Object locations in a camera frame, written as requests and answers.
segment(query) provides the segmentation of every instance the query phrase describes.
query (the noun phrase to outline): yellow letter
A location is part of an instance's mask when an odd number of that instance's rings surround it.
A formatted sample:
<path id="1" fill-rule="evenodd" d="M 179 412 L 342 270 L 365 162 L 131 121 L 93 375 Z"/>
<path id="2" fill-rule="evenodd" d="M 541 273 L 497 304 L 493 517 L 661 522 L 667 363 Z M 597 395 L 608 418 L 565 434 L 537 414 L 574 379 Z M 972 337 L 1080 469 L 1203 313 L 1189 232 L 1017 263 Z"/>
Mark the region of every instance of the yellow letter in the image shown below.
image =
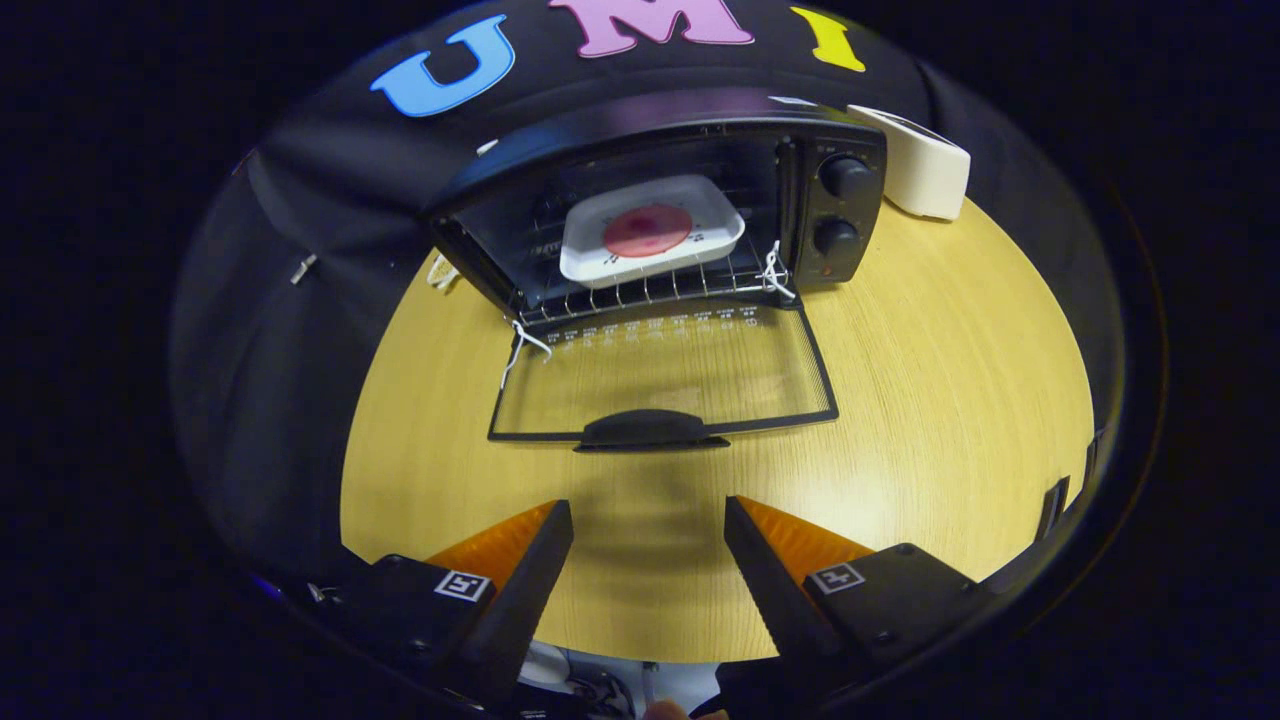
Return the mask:
<path id="1" fill-rule="evenodd" d="M 791 12 L 809 20 L 813 36 L 818 40 L 818 46 L 813 49 L 814 58 L 858 73 L 867 72 L 867 65 L 854 56 L 854 49 L 849 46 L 849 38 L 845 37 L 847 27 L 827 15 L 819 15 L 795 5 L 791 6 Z"/>

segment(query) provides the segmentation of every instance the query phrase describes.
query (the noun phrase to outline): metal clip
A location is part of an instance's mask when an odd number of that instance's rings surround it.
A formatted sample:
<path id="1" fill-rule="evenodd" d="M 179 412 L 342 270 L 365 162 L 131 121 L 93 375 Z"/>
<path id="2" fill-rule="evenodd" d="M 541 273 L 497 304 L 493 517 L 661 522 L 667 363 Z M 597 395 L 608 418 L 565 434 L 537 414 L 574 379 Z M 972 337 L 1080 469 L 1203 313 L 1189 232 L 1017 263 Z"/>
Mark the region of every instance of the metal clip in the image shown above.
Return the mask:
<path id="1" fill-rule="evenodd" d="M 298 284 L 298 281 L 302 279 L 302 275 L 307 274 L 307 270 L 310 270 L 311 265 L 315 265 L 315 264 L 316 264 L 316 256 L 315 255 L 311 255 L 310 258 L 307 258 L 306 260 L 303 260 L 302 265 L 297 270 L 293 272 L 293 277 L 289 278 L 289 283 L 291 284 Z"/>

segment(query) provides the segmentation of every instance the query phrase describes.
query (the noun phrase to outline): control panel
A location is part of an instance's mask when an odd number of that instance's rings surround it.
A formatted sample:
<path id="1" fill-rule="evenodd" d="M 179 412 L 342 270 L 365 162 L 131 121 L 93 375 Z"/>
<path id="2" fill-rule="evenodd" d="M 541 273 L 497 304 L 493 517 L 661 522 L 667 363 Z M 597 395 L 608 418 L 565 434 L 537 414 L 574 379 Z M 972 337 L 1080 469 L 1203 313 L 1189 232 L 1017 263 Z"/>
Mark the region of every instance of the control panel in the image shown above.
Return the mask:
<path id="1" fill-rule="evenodd" d="M 867 252 L 884 192 L 883 145 L 815 138 L 801 151 L 796 284 L 849 282 Z"/>

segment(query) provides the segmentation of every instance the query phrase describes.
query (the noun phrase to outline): blue letter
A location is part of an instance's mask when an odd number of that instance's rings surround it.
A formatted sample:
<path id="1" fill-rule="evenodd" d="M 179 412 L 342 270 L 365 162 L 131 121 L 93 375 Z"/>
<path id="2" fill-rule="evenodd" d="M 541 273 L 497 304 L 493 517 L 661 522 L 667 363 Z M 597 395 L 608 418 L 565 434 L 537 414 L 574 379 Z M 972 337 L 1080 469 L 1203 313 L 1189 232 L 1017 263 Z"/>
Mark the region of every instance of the blue letter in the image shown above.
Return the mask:
<path id="1" fill-rule="evenodd" d="M 457 108 L 497 85 L 516 64 L 516 50 L 498 28 L 498 23 L 504 19 L 507 15 L 494 15 L 460 29 L 445 40 L 449 45 L 465 44 L 480 61 L 470 76 L 458 82 L 449 85 L 435 82 L 424 64 L 431 54 L 419 53 L 383 73 L 369 90 L 381 90 L 397 110 L 411 118 L 435 115 Z"/>

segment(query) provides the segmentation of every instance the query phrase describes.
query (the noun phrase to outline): white box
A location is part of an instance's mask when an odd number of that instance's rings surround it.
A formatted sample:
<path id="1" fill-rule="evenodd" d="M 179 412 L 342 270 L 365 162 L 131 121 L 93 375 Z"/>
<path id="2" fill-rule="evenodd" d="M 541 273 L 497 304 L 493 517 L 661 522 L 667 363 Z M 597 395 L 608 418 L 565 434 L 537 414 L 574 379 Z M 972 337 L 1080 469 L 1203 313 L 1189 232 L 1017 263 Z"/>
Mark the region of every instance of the white box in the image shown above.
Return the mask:
<path id="1" fill-rule="evenodd" d="M 941 135 L 884 110 L 850 105 L 849 114 L 884 132 L 884 197 L 925 218 L 960 217 L 969 187 L 969 154 Z"/>

